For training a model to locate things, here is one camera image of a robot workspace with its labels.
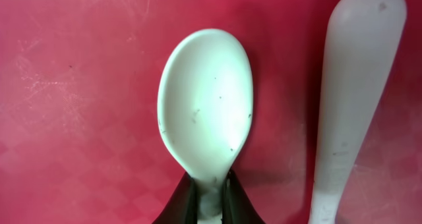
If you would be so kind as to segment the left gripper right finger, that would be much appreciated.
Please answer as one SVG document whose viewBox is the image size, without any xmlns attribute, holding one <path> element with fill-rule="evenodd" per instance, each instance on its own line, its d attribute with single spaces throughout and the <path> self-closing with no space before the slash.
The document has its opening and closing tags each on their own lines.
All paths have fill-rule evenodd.
<svg viewBox="0 0 422 224">
<path fill-rule="evenodd" d="M 222 187 L 222 224 L 264 224 L 232 169 Z"/>
</svg>

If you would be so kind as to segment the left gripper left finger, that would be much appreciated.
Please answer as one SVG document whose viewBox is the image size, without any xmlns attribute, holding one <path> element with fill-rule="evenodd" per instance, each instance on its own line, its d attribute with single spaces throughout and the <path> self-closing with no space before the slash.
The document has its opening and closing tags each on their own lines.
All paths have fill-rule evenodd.
<svg viewBox="0 0 422 224">
<path fill-rule="evenodd" d="M 197 224 L 197 189 L 193 178 L 185 173 L 166 206 L 153 224 Z"/>
</svg>

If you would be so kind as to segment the white plastic spoon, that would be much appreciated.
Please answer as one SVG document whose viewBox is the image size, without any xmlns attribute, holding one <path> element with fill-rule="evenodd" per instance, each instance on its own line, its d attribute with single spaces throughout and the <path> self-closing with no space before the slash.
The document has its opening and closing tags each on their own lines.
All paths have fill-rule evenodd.
<svg viewBox="0 0 422 224">
<path fill-rule="evenodd" d="M 221 223 L 222 187 L 253 117 L 251 66 L 239 41 L 219 29 L 182 40 L 162 72 L 157 114 L 167 150 L 198 189 L 198 223 Z"/>
</svg>

